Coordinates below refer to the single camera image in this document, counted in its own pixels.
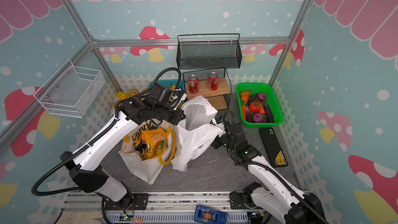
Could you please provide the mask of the white plastic grocery bag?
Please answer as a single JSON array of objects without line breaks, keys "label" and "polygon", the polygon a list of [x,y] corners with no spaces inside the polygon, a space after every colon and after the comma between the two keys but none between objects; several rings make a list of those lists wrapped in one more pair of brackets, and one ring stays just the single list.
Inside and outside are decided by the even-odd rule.
[{"label": "white plastic grocery bag", "polygon": [[201,95],[183,103],[181,110],[186,118],[175,126],[177,151],[171,164],[174,170],[185,172],[188,163],[202,155],[224,130],[210,123],[218,111]]}]

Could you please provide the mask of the cream canvas tote bag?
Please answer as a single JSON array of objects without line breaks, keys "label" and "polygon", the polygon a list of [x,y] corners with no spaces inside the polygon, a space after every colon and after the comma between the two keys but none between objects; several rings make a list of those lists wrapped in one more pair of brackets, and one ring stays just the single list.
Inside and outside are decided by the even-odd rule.
[{"label": "cream canvas tote bag", "polygon": [[148,121],[122,139],[119,155],[131,174],[152,185],[163,167],[171,163],[176,148],[173,125]]}]

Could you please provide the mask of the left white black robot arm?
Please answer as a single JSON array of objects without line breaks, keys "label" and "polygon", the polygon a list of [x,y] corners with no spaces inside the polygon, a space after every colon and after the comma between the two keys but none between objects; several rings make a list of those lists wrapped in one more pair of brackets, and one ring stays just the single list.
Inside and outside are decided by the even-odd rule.
[{"label": "left white black robot arm", "polygon": [[[134,197],[128,187],[105,172],[100,163],[107,154],[131,131],[151,120],[166,121],[177,125],[185,119],[178,105],[186,99],[186,92],[176,85],[171,89],[158,83],[169,71],[182,73],[175,67],[161,71],[147,90],[115,103],[112,119],[88,142],[74,152],[65,152],[61,163],[45,173],[33,186],[31,193],[43,197],[80,190],[96,193],[104,201],[113,202],[121,209],[129,208]],[[66,167],[76,184],[73,188],[39,191],[39,186],[53,173]]]}]

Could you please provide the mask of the orange yellow snack bag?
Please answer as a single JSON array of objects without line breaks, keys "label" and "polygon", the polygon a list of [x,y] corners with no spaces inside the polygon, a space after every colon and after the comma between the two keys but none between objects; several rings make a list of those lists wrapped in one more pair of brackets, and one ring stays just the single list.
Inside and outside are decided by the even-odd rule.
[{"label": "orange yellow snack bag", "polygon": [[142,159],[152,159],[168,149],[167,132],[162,128],[142,131],[141,141],[144,144]]}]

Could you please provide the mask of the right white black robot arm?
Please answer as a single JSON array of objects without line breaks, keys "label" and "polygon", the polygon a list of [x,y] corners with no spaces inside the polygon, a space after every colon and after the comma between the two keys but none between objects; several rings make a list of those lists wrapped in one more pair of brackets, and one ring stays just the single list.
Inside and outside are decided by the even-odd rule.
[{"label": "right white black robot arm", "polygon": [[246,139],[245,132],[235,119],[226,115],[215,117],[211,123],[221,130],[212,143],[214,149],[224,147],[234,164],[244,167],[260,180],[244,189],[248,207],[259,207],[282,224],[325,224],[321,201],[313,193],[306,194],[282,177],[266,158]]}]

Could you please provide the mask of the black yellow snack bag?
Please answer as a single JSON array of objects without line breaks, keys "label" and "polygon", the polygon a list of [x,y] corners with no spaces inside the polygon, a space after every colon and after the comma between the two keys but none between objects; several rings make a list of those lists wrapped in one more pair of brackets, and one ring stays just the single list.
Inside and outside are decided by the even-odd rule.
[{"label": "black yellow snack bag", "polygon": [[154,124],[148,122],[144,124],[132,136],[135,150],[138,151],[143,160],[153,158],[155,156],[155,137],[154,137]]}]

